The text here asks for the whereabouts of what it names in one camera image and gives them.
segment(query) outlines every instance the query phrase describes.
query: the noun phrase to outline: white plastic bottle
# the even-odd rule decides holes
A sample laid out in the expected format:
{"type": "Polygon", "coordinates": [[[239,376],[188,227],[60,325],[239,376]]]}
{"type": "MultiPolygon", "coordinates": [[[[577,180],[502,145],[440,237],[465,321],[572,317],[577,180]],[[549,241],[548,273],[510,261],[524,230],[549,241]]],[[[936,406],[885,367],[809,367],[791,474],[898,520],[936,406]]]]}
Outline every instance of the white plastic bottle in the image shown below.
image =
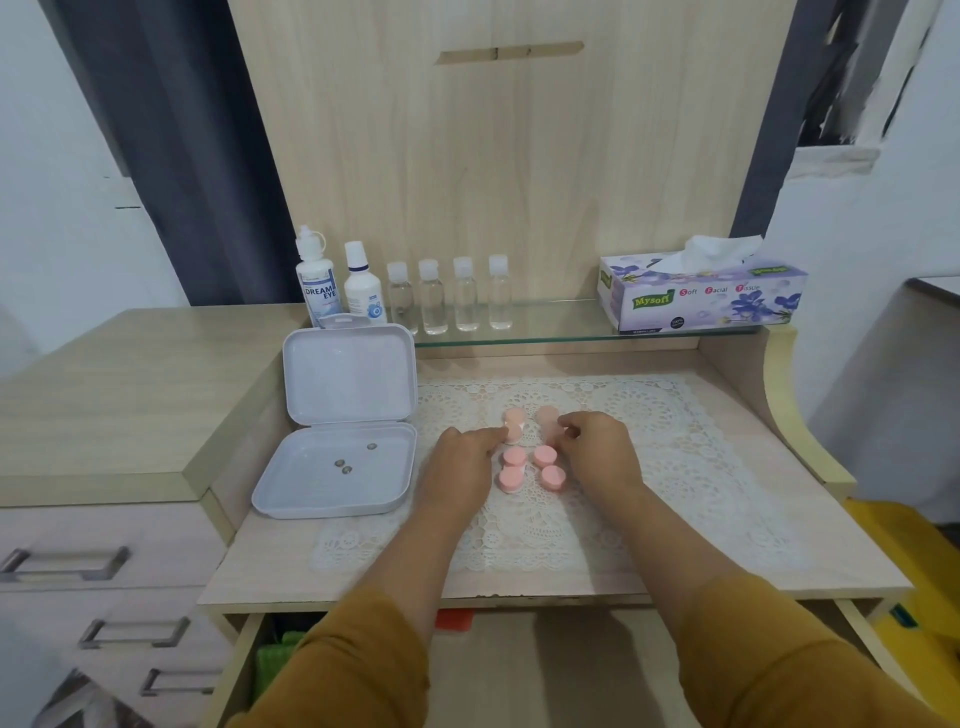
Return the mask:
{"type": "Polygon", "coordinates": [[[490,256],[490,310],[491,328],[510,328],[514,324],[510,276],[505,255],[490,256]]]}
{"type": "Polygon", "coordinates": [[[477,318],[477,281],[473,279],[473,259],[453,258],[453,321],[460,331],[480,328],[477,318]]]}
{"type": "Polygon", "coordinates": [[[420,261],[420,314],[428,334],[446,333],[444,285],[440,283],[440,264],[433,258],[420,261]]]}
{"type": "Polygon", "coordinates": [[[363,243],[352,240],[344,244],[347,250],[347,267],[350,277],[344,283],[350,313],[366,316],[374,324],[387,323],[387,310],[383,305],[383,287],[380,279],[370,272],[363,243]]]}
{"type": "Polygon", "coordinates": [[[395,324],[407,327],[410,333],[417,333],[420,324],[414,307],[414,287],[407,274],[407,264],[402,260],[387,263],[387,298],[390,299],[390,315],[395,324]]]}
{"type": "Polygon", "coordinates": [[[300,226],[297,252],[303,263],[297,265],[297,280],[303,291],[303,300],[310,311],[310,323],[320,325],[322,316],[343,313],[337,281],[333,277],[333,261],[324,257],[326,240],[306,225],[300,226]]]}

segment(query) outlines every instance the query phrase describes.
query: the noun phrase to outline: mustard yellow sleeve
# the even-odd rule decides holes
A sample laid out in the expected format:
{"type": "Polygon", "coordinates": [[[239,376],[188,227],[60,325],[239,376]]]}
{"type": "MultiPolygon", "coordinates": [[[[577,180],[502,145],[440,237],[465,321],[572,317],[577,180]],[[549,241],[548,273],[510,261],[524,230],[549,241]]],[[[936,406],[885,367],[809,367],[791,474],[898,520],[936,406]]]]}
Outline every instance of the mustard yellow sleeve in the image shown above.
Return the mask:
{"type": "Polygon", "coordinates": [[[694,597],[677,652],[704,728],[946,728],[851,644],[763,579],[735,574],[694,597]]]}
{"type": "Polygon", "coordinates": [[[420,728],[427,674],[426,649],[392,600],[355,590],[307,633],[270,688],[228,728],[420,728]]]}

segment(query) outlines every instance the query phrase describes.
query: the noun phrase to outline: metal drawer handle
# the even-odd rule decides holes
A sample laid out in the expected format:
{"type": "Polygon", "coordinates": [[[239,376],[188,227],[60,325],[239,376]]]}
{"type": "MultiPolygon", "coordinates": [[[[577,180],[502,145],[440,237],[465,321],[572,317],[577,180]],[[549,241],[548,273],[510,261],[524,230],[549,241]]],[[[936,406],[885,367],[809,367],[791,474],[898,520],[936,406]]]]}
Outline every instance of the metal drawer handle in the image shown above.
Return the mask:
{"type": "Polygon", "coordinates": [[[156,626],[158,624],[172,624],[174,627],[173,634],[170,637],[163,638],[161,640],[151,640],[150,638],[119,638],[116,640],[98,640],[97,634],[107,626],[107,623],[102,619],[95,619],[90,623],[90,626],[84,631],[84,635],[80,637],[80,641],[77,642],[77,646],[80,649],[100,649],[101,647],[109,647],[112,644],[148,644],[150,647],[176,647],[180,644],[180,639],[183,637],[183,633],[186,632],[186,628],[190,626],[190,619],[187,617],[181,617],[176,621],[125,621],[118,622],[123,624],[125,627],[150,627],[156,626]]]}
{"type": "Polygon", "coordinates": [[[147,673],[147,679],[143,681],[143,685],[140,686],[140,694],[143,697],[157,697],[158,695],[163,695],[167,692],[198,692],[201,695],[212,695],[213,686],[203,687],[203,688],[155,688],[154,682],[161,675],[212,675],[214,682],[216,678],[220,676],[219,670],[212,669],[157,669],[156,667],[151,667],[150,672],[147,673]]]}
{"type": "Polygon", "coordinates": [[[120,546],[116,553],[112,554],[101,554],[101,553],[71,553],[71,554],[38,554],[32,553],[26,548],[15,548],[10,552],[10,555],[3,560],[3,563],[0,564],[0,582],[12,582],[12,581],[109,581],[116,573],[120,571],[120,567],[127,563],[130,559],[130,550],[126,546],[120,546]],[[105,555],[108,558],[106,564],[102,569],[59,569],[59,570],[50,570],[50,571],[17,571],[23,562],[30,558],[42,558],[46,556],[47,558],[55,557],[61,558],[64,555],[71,557],[77,556],[100,556],[105,555]]]}

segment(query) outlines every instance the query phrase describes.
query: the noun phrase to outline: tissue box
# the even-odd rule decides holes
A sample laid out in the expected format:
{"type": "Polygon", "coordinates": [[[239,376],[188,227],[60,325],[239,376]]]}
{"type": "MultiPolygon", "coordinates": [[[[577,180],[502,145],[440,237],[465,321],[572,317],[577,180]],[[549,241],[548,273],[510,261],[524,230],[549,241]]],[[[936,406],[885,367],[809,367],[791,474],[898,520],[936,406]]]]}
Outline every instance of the tissue box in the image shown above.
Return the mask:
{"type": "Polygon", "coordinates": [[[597,294],[620,333],[786,324],[800,304],[806,273],[758,256],[720,271],[648,271],[664,253],[600,258],[597,294]]]}

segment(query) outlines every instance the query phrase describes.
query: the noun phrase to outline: lace placemat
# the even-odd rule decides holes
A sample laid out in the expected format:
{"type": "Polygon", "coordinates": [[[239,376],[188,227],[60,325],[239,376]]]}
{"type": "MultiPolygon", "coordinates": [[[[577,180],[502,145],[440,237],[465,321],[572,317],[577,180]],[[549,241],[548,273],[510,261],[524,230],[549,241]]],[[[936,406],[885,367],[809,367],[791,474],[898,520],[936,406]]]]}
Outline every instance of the lace placemat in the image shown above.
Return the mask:
{"type": "MultiPolygon", "coordinates": [[[[644,479],[671,508],[748,570],[795,569],[804,550],[791,535],[777,500],[756,483],[682,376],[564,376],[432,380],[420,386],[413,420],[420,467],[447,427],[500,425],[504,410],[529,417],[520,444],[541,442],[534,419],[553,404],[561,412],[599,410],[627,424],[644,479]]],[[[500,469],[494,457],[494,476],[500,469]]],[[[495,486],[456,549],[451,570],[583,570],[631,568],[620,535],[597,513],[580,484],[559,496],[544,491],[527,466],[523,487],[506,495],[495,486]]],[[[411,496],[392,513],[327,519],[310,565],[360,570],[406,520],[411,496]]]]}

